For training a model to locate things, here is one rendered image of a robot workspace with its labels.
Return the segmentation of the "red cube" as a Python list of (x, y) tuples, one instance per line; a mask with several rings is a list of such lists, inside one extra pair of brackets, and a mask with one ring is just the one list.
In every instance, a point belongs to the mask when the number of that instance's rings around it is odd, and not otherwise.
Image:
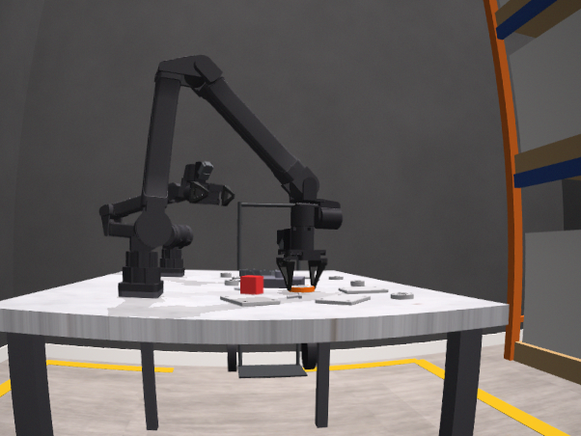
[[(252, 278), (257, 277), (257, 278)], [(261, 294), (263, 293), (263, 276), (241, 276), (241, 294)]]

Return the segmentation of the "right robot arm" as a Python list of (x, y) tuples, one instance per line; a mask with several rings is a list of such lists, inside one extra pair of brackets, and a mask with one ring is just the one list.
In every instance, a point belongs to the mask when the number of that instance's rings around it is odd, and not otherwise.
[(305, 227), (304, 231), (310, 227), (337, 230), (343, 222), (340, 204), (317, 199), (318, 178), (283, 146), (233, 91), (222, 73), (205, 55), (192, 55), (159, 63), (154, 78), (140, 204), (143, 210), (139, 220), (134, 223), (134, 236), (129, 238), (131, 251), (130, 248), (125, 251), (123, 281), (118, 283), (118, 291), (159, 292), (164, 288), (161, 267), (157, 267), (157, 252), (151, 251), (156, 246), (173, 240), (170, 237), (172, 223), (165, 214), (165, 208), (168, 204), (180, 79), (183, 87), (190, 87), (198, 97), (213, 106), (282, 183), (281, 186), (289, 194), (290, 203), (295, 204), (290, 207), (292, 228)]

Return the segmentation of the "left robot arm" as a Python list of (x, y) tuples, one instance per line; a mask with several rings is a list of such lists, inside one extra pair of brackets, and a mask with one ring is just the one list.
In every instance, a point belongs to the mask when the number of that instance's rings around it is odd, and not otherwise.
[[(184, 175), (181, 178), (181, 184), (168, 184), (168, 204), (189, 201), (189, 193), (192, 181), (204, 184), (208, 180), (213, 166), (210, 162), (196, 162), (196, 164), (187, 164), (185, 166)], [(172, 200), (169, 202), (169, 200)], [(134, 224), (122, 223), (123, 217), (129, 214), (143, 210), (140, 207), (141, 195), (112, 204), (107, 204), (99, 209), (101, 216), (104, 236), (133, 236)], [(110, 222), (109, 222), (110, 218)], [(121, 224), (115, 224), (121, 223)], [(181, 258), (181, 250), (184, 246), (188, 246), (193, 240), (193, 231), (189, 226), (172, 224), (173, 240), (162, 245), (162, 259), (160, 259), (161, 273), (183, 273), (183, 259)], [(169, 247), (167, 247), (169, 246)]]

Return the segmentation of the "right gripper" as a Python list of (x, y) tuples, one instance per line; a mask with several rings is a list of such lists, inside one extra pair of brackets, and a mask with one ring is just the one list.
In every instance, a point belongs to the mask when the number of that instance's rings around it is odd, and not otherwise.
[[(278, 255), (284, 255), (286, 258), (276, 258), (276, 263), (284, 277), (287, 290), (291, 291), (295, 265), (295, 261), (291, 259), (308, 261), (310, 283), (316, 289), (319, 277), (327, 265), (327, 259), (320, 257), (326, 256), (326, 250), (314, 250), (314, 227), (308, 228), (307, 231), (304, 231), (304, 227), (291, 228), (290, 250), (278, 249)], [(288, 268), (288, 274), (285, 266)]]

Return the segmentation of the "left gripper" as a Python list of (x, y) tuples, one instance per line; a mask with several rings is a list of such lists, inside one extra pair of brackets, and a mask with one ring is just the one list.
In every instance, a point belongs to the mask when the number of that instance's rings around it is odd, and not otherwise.
[[(199, 188), (199, 189), (198, 189)], [(200, 190), (201, 189), (201, 190)], [(204, 192), (203, 192), (204, 191)], [(208, 194), (209, 191), (209, 194)], [(219, 193), (221, 193), (222, 206), (227, 206), (235, 198), (235, 193), (228, 185), (204, 184), (192, 181), (189, 202), (191, 204), (220, 204)], [(232, 196), (228, 199), (227, 193)], [(208, 199), (209, 198), (209, 199)], [(208, 203), (209, 202), (209, 203)]]

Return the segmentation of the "white round plate with orange rim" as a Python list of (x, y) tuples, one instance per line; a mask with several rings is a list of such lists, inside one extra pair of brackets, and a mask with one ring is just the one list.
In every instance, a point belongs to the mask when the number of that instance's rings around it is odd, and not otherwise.
[(291, 286), (290, 292), (313, 292), (314, 286)]

